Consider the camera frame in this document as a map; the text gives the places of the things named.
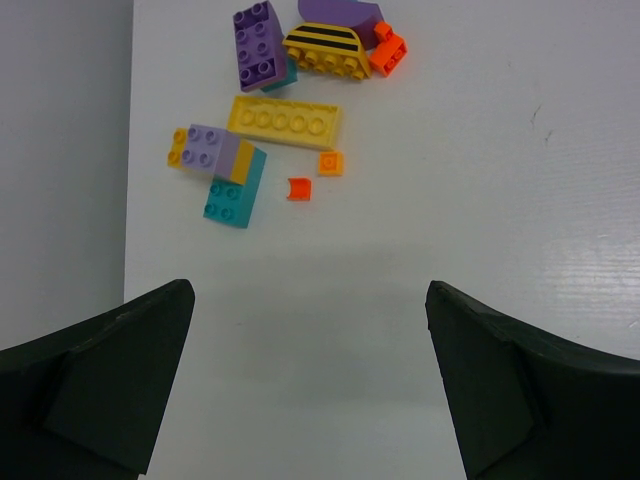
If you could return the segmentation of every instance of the white table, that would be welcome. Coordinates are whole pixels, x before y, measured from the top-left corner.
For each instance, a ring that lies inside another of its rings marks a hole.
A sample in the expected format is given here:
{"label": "white table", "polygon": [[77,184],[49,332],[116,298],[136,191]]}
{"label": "white table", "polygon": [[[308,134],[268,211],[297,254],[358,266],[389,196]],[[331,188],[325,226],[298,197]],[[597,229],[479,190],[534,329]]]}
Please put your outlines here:
{"label": "white table", "polygon": [[[236,230],[165,156],[176,126],[226,125],[249,6],[136,4],[126,296],[176,277],[197,295],[148,478],[463,478],[426,329],[436,278],[640,358],[637,0],[382,0],[409,47],[390,78],[301,73],[282,94],[344,107],[345,176],[259,144]],[[291,176],[310,203],[285,199]]]}

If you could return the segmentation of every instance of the teal brick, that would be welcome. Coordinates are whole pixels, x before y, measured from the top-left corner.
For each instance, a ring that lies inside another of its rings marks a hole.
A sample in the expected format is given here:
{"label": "teal brick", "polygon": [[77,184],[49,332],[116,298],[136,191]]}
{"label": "teal brick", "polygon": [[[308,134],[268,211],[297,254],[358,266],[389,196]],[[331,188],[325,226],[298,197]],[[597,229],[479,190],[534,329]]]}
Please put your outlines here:
{"label": "teal brick", "polygon": [[287,57],[287,76],[279,82],[272,83],[271,85],[267,85],[266,87],[262,87],[260,90],[267,93],[273,90],[277,90],[278,88],[286,87],[287,85],[296,83],[297,81],[298,67],[296,66],[296,61],[292,58]]}
{"label": "teal brick", "polygon": [[209,198],[204,217],[237,228],[247,228],[256,200],[267,154],[256,148],[245,185],[236,185],[214,178],[209,187]]}

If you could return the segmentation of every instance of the yellow brick with black stripes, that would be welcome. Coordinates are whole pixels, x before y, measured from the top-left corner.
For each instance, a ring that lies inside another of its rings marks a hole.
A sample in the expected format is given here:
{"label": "yellow brick with black stripes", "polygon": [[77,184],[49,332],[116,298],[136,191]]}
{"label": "yellow brick with black stripes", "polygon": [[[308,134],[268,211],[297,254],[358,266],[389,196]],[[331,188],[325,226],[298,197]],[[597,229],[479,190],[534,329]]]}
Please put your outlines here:
{"label": "yellow brick with black stripes", "polygon": [[303,23],[291,30],[282,44],[301,70],[348,75],[356,80],[371,77],[367,52],[350,28]]}

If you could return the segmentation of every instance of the gray wall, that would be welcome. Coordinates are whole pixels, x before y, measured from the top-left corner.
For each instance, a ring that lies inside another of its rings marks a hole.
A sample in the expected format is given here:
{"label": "gray wall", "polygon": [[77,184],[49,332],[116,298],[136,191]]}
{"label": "gray wall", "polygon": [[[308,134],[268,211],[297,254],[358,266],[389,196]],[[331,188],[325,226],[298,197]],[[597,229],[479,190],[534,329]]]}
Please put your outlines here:
{"label": "gray wall", "polygon": [[0,3],[0,349],[122,302],[132,15]]}

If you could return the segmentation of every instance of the pile of toy bricks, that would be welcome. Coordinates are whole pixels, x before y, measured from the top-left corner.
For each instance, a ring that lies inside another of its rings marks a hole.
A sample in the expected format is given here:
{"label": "pile of toy bricks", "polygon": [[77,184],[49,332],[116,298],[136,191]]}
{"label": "pile of toy bricks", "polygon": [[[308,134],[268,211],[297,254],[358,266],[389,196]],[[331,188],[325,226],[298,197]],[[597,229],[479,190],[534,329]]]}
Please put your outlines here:
{"label": "pile of toy bricks", "polygon": [[[377,4],[298,0],[298,10],[305,23],[286,36],[268,1],[233,16],[240,90],[277,90],[295,83],[298,69],[356,81],[372,70],[387,77],[407,53]],[[204,217],[246,228],[267,154],[242,137],[321,150],[318,174],[341,176],[344,156],[334,150],[341,118],[335,105],[237,96],[226,129],[176,129],[168,165],[211,175]],[[311,200],[310,178],[289,183],[289,200]]]}

